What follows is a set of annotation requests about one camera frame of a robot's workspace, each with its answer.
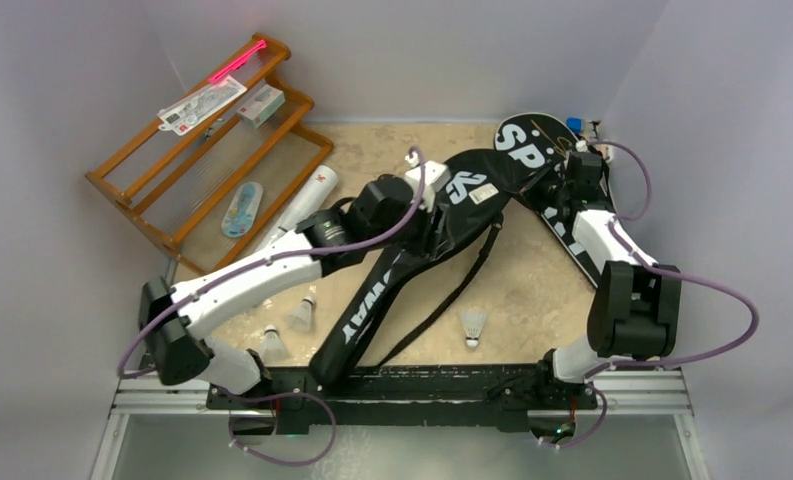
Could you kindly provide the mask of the white shuttlecock tube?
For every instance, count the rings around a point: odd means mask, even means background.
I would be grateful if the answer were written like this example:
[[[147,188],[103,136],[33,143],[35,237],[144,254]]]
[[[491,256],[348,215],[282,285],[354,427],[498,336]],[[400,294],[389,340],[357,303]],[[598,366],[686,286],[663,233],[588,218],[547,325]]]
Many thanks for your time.
[[[256,246],[261,250],[293,231],[296,225],[314,213],[338,185],[337,173],[326,165],[319,165],[293,197],[278,219]]]

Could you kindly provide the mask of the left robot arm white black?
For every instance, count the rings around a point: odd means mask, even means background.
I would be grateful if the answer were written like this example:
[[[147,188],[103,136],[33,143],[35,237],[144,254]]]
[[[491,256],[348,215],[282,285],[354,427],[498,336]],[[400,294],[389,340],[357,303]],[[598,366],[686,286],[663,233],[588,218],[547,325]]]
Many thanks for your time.
[[[367,183],[347,210],[335,206],[300,222],[265,248],[210,274],[141,288],[137,340],[164,386],[200,379],[223,387],[244,408],[269,399],[266,368],[255,353],[213,338],[244,310],[301,284],[359,264],[395,245],[428,244],[439,217],[437,195],[450,179],[441,165]]]

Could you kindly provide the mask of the black CROSSWAY racket bag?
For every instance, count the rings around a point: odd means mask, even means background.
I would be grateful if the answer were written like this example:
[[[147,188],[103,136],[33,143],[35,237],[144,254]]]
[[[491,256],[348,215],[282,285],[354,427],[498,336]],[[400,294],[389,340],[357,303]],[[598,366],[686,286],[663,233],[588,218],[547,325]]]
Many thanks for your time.
[[[387,317],[401,290],[414,278],[452,259],[487,232],[478,256],[463,280],[435,310],[399,340],[375,364],[381,367],[401,354],[423,335],[467,289],[492,251],[504,223],[502,211],[528,182],[547,168],[546,160],[516,160],[512,155],[487,148],[469,149],[439,164],[448,178],[442,186],[427,187],[435,194],[434,210],[418,210],[398,232],[375,247],[328,253],[321,261],[323,277],[357,265],[373,248],[383,248],[348,306],[326,335],[311,358],[308,372],[326,389],[343,388],[350,372]],[[333,247],[336,232],[348,240],[368,240],[395,226],[397,218],[407,213],[408,187],[392,175],[382,175],[369,182],[357,197],[341,199],[332,208],[319,211],[297,228],[312,239],[325,240],[316,247]]]

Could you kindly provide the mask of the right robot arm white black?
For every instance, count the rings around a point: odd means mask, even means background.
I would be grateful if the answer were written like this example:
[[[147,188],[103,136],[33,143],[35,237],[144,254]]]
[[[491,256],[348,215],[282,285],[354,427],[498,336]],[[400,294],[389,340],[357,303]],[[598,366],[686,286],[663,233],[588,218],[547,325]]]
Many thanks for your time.
[[[533,381],[536,399],[548,407],[599,368],[662,358],[676,343],[681,284],[650,272],[656,261],[625,232],[603,186],[606,171],[601,156],[572,152],[520,191],[595,287],[585,334],[551,350],[552,369]]]

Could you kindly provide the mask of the black SPORT racket bag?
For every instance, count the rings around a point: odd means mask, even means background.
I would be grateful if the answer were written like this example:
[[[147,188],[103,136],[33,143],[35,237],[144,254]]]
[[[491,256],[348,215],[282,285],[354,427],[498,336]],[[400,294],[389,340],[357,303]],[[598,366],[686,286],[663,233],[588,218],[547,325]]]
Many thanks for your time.
[[[521,200],[521,186],[527,178],[552,160],[564,160],[569,153],[580,152],[576,149],[576,144],[580,140],[581,137],[573,133],[565,122],[546,113],[521,113],[499,124],[494,138],[495,150],[507,154],[525,169],[525,179],[515,188],[516,198],[521,204],[526,206]],[[582,152],[598,154],[607,164],[607,172],[603,176],[601,185],[610,198],[610,210],[607,211],[612,212],[614,204],[607,187],[608,162],[601,153],[588,144],[584,146]],[[543,221],[589,283],[596,287],[601,277],[601,267],[594,263],[592,255],[587,253],[585,247],[574,238],[573,223],[577,214],[546,216],[549,210],[541,212],[526,207]]]

